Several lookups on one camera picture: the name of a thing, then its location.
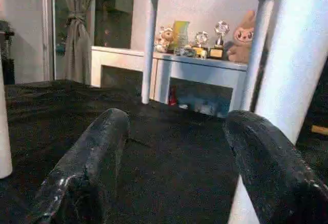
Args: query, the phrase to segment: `black blanket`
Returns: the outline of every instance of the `black blanket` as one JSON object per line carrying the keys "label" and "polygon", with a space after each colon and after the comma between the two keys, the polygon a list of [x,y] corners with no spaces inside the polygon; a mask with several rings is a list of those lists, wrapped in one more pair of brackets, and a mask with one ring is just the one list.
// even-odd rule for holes
{"label": "black blanket", "polygon": [[103,111],[131,119],[116,223],[226,223],[237,169],[222,121],[67,81],[6,89],[14,171],[0,180],[0,223],[17,223],[59,159]]}

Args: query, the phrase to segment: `gray curtain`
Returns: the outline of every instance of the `gray curtain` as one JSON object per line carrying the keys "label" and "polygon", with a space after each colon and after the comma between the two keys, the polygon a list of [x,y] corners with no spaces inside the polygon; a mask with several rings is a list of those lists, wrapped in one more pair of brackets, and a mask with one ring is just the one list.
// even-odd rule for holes
{"label": "gray curtain", "polygon": [[86,15],[91,0],[66,0],[70,11],[65,52],[65,79],[90,83],[91,44]]}

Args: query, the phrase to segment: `bottle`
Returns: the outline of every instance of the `bottle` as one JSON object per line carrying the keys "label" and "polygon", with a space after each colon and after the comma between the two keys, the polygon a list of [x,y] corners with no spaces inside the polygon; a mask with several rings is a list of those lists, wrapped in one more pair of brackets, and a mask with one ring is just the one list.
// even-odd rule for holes
{"label": "bottle", "polygon": [[178,104],[178,100],[176,98],[176,90],[175,90],[175,87],[170,87],[169,103],[168,103],[168,105],[173,106],[173,105],[177,105],[177,104]]}

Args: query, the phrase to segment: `teddy bear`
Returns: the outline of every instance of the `teddy bear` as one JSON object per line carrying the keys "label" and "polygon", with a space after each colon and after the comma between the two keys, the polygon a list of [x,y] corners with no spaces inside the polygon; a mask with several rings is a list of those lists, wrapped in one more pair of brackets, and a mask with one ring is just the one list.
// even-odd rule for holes
{"label": "teddy bear", "polygon": [[154,46],[157,52],[166,53],[170,43],[173,41],[173,29],[172,27],[164,28],[160,27],[158,37],[156,37]]}
{"label": "teddy bear", "polygon": [[229,61],[247,64],[255,27],[255,11],[248,11],[233,34],[234,45],[227,51]]}

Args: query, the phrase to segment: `wall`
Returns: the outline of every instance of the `wall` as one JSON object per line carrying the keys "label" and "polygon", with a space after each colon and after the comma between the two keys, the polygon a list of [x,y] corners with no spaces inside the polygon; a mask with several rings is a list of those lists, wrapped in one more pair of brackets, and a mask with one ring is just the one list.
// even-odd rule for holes
{"label": "wall", "polygon": [[[143,50],[146,30],[146,0],[134,0],[131,49]],[[159,0],[156,33],[160,26],[173,25],[175,20],[189,21],[189,40],[198,31],[206,31],[210,46],[214,45],[214,26],[219,20],[230,25],[227,41],[248,10],[257,10],[258,0]]]}
{"label": "wall", "polygon": [[1,0],[1,19],[15,32],[11,57],[17,83],[44,80],[42,0]]}

